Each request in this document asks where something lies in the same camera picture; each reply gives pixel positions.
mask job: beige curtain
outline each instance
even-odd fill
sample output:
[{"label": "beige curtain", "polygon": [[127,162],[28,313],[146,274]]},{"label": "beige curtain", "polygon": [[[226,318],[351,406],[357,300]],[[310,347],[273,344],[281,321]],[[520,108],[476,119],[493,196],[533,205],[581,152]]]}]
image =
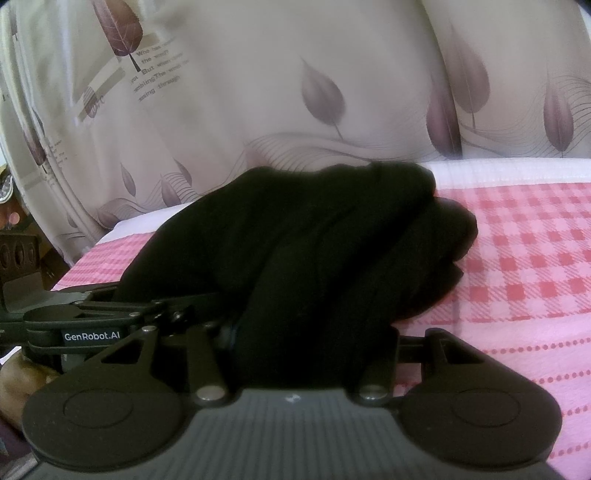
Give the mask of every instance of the beige curtain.
[{"label": "beige curtain", "polygon": [[2,149],[75,262],[247,168],[588,157],[570,0],[12,0]]}]

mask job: black cloth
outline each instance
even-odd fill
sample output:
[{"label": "black cloth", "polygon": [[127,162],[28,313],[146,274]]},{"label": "black cloth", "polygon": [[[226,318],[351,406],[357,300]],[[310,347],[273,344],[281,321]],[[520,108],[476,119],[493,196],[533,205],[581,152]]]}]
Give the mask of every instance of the black cloth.
[{"label": "black cloth", "polygon": [[249,170],[161,226],[113,299],[223,292],[241,385],[350,384],[462,276],[476,219],[434,191],[413,163]]}]

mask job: pink dotted stripe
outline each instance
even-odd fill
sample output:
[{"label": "pink dotted stripe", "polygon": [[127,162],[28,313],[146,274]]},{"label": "pink dotted stripe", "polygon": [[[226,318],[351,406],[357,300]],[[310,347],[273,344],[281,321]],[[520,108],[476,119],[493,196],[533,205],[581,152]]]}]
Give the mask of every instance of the pink dotted stripe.
[{"label": "pink dotted stripe", "polygon": [[564,455],[572,455],[573,453],[580,452],[581,450],[588,450],[589,449],[589,442],[582,443],[580,445],[576,445],[574,447],[569,447],[566,450],[558,450],[554,451],[550,454],[550,458],[562,457]]},{"label": "pink dotted stripe", "polygon": [[588,377],[591,375],[591,370],[581,370],[579,372],[573,372],[571,374],[556,375],[555,377],[547,378],[532,378],[533,383],[544,385],[546,383],[560,382],[562,380],[571,380],[573,378]]},{"label": "pink dotted stripe", "polygon": [[591,410],[591,408],[589,408],[588,405],[585,405],[584,407],[577,407],[577,408],[573,408],[571,410],[566,410],[566,411],[562,412],[562,416],[563,417],[570,417],[572,415],[578,415],[580,413],[585,413],[590,410]]},{"label": "pink dotted stripe", "polygon": [[396,382],[397,387],[412,388],[419,385],[421,382]]},{"label": "pink dotted stripe", "polygon": [[585,343],[591,343],[591,337],[580,338],[571,340],[570,342],[559,342],[559,343],[545,343],[544,345],[534,346],[520,346],[517,348],[493,348],[491,350],[485,349],[482,351],[485,355],[505,355],[506,353],[523,353],[523,352],[539,352],[540,350],[553,350],[557,348],[565,348],[570,346],[584,345]]}]

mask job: red checkered pattern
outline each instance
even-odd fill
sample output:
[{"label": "red checkered pattern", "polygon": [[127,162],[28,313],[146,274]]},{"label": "red checkered pattern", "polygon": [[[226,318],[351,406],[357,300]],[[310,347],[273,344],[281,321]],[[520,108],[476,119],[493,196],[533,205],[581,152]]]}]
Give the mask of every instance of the red checkered pattern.
[{"label": "red checkered pattern", "polygon": [[[441,304],[397,324],[423,335],[443,326],[543,386],[563,410],[549,462],[569,480],[591,478],[591,184],[441,190],[478,219],[459,262],[465,275]],[[59,287],[116,281],[151,234],[94,247]],[[419,382],[397,371],[396,392]]]},{"label": "red checkered pattern", "polygon": [[138,233],[96,245],[57,283],[55,290],[118,281],[153,233]]},{"label": "red checkered pattern", "polygon": [[429,317],[432,325],[504,322],[591,312],[591,189],[544,184],[442,190],[478,218],[458,265],[465,277]]}]

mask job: bedsheet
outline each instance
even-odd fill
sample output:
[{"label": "bedsheet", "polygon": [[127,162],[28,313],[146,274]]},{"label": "bedsheet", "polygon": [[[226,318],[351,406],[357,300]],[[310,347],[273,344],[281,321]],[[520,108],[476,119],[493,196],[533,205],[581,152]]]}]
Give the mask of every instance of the bedsheet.
[{"label": "bedsheet", "polygon": [[[479,236],[459,262],[465,275],[455,291],[396,327],[407,335],[443,327],[549,390],[564,422],[549,462],[569,480],[588,480],[591,182],[445,188],[438,194],[474,212]],[[57,288],[118,280],[150,236],[95,246]],[[403,366],[395,392],[403,394],[419,380],[417,368]]]}]

